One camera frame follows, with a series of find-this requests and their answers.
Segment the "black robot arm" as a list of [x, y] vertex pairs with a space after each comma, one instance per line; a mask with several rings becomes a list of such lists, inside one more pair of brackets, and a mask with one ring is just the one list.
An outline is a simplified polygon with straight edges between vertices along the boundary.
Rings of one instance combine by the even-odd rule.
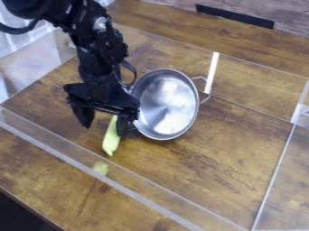
[[67, 84], [67, 101], [80, 124], [89, 127], [97, 111], [117, 116], [116, 134], [124, 135], [139, 117], [140, 101], [128, 93], [131, 84], [120, 69], [135, 70], [125, 61], [128, 45], [113, 28], [111, 16], [95, 0], [1, 0], [6, 10], [27, 19], [24, 27], [0, 23], [0, 32], [20, 35], [45, 20], [68, 34], [76, 47], [81, 82]]

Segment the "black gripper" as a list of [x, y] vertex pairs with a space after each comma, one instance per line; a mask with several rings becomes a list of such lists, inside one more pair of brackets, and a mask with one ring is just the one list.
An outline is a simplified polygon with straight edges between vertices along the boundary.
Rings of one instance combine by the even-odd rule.
[[83, 83], [67, 84], [64, 91], [67, 101], [80, 124], [89, 128], [95, 110], [119, 115], [116, 121], [117, 136], [123, 137], [135, 130], [134, 120], [139, 116], [139, 100], [125, 92], [115, 74], [103, 75], [97, 79], [85, 80]]

